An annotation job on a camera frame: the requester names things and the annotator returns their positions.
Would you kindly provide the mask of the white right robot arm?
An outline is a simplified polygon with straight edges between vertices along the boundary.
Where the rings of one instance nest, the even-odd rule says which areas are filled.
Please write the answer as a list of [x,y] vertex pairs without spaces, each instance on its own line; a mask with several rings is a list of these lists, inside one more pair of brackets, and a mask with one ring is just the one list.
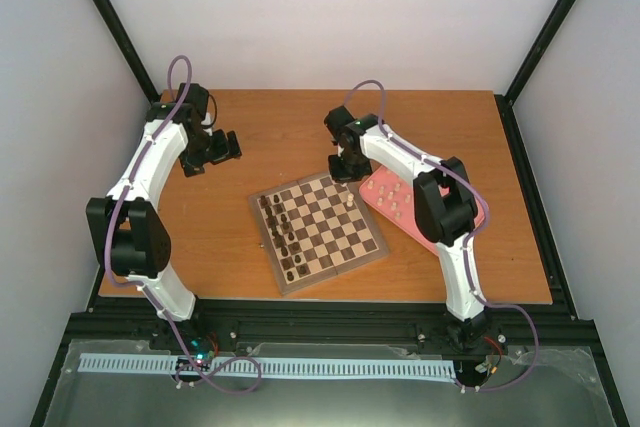
[[329,111],[324,125],[337,146],[328,157],[334,182],[362,180],[375,161],[408,184],[418,231],[438,251],[448,312],[464,326],[479,325],[485,305],[473,257],[477,193],[464,164],[419,150],[374,114],[357,119],[340,106]]

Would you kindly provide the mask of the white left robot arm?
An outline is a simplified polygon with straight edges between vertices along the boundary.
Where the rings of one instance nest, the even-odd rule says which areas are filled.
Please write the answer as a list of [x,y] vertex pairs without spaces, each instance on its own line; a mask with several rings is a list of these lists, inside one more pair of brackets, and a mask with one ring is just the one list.
[[181,84],[177,100],[148,110],[140,144],[116,185],[86,206],[106,277],[116,287],[135,287],[160,318],[176,321],[172,335],[190,350],[206,342],[208,325],[193,315],[196,296],[171,265],[171,239],[158,205],[173,166],[193,177],[208,164],[241,157],[236,133],[216,129],[216,119],[213,96],[199,84]]

